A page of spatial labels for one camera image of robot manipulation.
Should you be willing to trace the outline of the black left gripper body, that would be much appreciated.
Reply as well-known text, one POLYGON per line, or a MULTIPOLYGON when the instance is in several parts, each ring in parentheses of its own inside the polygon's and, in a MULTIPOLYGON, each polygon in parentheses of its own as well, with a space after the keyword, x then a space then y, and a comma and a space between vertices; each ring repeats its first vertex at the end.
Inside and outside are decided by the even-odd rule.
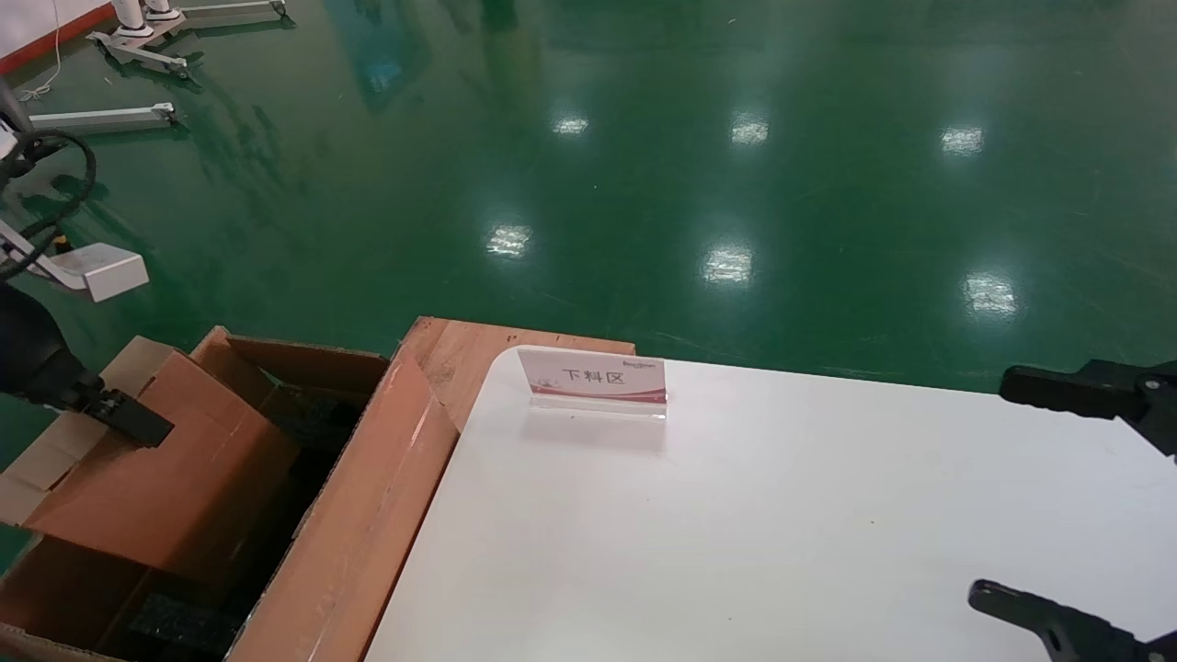
POLYGON ((51 409, 84 410, 94 375, 68 347, 53 315, 35 298, 1 286, 1 390, 51 409))

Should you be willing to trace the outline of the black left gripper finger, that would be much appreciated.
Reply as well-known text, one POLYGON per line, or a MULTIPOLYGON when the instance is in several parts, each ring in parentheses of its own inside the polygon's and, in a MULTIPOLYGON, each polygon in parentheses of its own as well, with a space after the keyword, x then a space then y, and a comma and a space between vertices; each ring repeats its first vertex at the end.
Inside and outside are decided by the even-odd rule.
POLYGON ((159 448, 174 430, 172 422, 122 390, 104 389, 81 393, 80 406, 86 416, 121 433, 139 448, 159 448))

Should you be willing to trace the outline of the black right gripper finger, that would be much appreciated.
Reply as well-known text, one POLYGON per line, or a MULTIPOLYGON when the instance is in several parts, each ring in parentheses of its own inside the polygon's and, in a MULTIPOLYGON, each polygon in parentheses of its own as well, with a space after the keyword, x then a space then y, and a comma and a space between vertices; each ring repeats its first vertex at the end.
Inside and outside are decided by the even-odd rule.
POLYGON ((1011 366, 1000 398, 1080 417, 1119 418, 1161 455, 1176 456, 1176 360, 1136 366, 1088 360, 1075 372, 1011 366))
POLYGON ((1037 636, 1051 661, 1173 661, 1176 633, 1142 641, 1093 613, 995 581, 977 580, 967 605, 1037 636))

